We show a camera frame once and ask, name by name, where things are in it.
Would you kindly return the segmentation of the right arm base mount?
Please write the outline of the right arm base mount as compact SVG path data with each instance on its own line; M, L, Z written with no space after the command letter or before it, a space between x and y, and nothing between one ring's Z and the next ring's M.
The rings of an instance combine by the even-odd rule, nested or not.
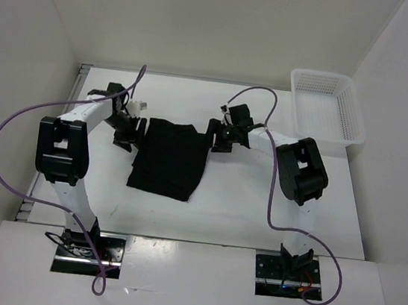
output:
M280 264L278 252L260 252L255 254L255 295L321 301L320 265L317 258L301 270L285 272Z

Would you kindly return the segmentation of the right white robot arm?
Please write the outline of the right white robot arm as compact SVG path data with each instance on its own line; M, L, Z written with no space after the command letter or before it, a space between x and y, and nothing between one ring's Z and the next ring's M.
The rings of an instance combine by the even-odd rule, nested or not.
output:
M230 153L233 145L238 143L270 156L273 161L267 222L271 229L285 233L280 244L278 269L283 277L294 279L304 272L314 257L307 238L311 237L313 229L316 201L328 184L316 141L308 137L294 139L270 131L267 125L254 123L246 104L222 106L221 109L223 119L210 119L207 128L211 151ZM276 186L292 204L293 227L279 227L271 221Z

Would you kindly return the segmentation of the black shorts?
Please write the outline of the black shorts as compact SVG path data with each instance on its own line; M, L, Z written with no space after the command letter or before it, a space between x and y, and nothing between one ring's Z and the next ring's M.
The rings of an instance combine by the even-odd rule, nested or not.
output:
M207 153L206 135L193 125L152 118L126 184L187 202L204 174Z

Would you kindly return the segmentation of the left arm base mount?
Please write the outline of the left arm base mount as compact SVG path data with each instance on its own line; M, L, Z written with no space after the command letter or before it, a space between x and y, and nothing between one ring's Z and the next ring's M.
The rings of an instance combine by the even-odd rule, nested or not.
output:
M99 258L106 277L119 279L127 236L100 233L94 238L97 255L82 233L64 230L61 234L47 232L45 236L56 245L50 271L96 277L101 274Z

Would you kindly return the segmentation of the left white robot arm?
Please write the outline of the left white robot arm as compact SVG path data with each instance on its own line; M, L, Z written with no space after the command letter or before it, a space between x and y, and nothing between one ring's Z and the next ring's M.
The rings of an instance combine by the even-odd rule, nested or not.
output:
M35 166L52 185L60 205L69 209L66 241L74 243L83 257L98 254L102 243L84 183L90 162L88 134L105 122L114 130L112 143L132 152L145 136L147 119L140 114L146 108L144 101L134 101L126 88L111 82L106 90L92 89L73 110L40 122Z

